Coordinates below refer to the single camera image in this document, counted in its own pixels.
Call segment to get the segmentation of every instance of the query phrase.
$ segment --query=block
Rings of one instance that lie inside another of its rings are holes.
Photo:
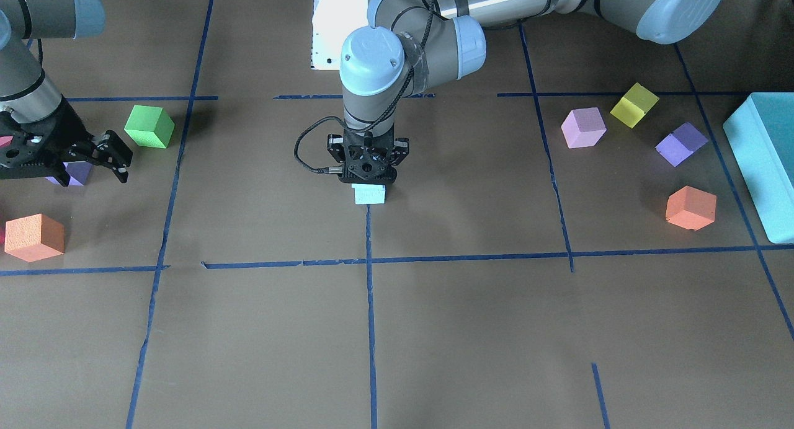
[[[562,122],[562,133],[568,149],[593,147],[607,132],[598,107],[572,110]]]
[[[658,96],[643,85],[635,84],[612,109],[612,115],[630,128],[634,128],[656,102],[659,102]]]
[[[165,149],[174,132],[174,122],[161,107],[136,105],[124,131],[141,147]]]
[[[695,126],[686,122],[656,146],[656,151],[672,164],[678,167],[685,159],[691,157],[700,147],[708,143],[708,139],[699,132]]]
[[[772,243],[794,243],[794,93],[752,93],[725,124]]]
[[[350,184],[355,191],[355,204],[386,203],[386,186],[382,184]]]
[[[77,161],[77,162],[65,162],[66,172],[69,174],[69,187],[71,186],[85,186],[88,183],[88,175],[91,173],[91,169],[94,168],[94,165],[90,162],[85,161]],[[53,184],[59,184],[58,181],[54,177],[47,177],[47,180]]]
[[[44,214],[6,223],[6,253],[32,263],[63,254],[63,225]]]
[[[667,200],[667,222],[684,229],[704,228],[714,223],[717,195],[686,186]]]

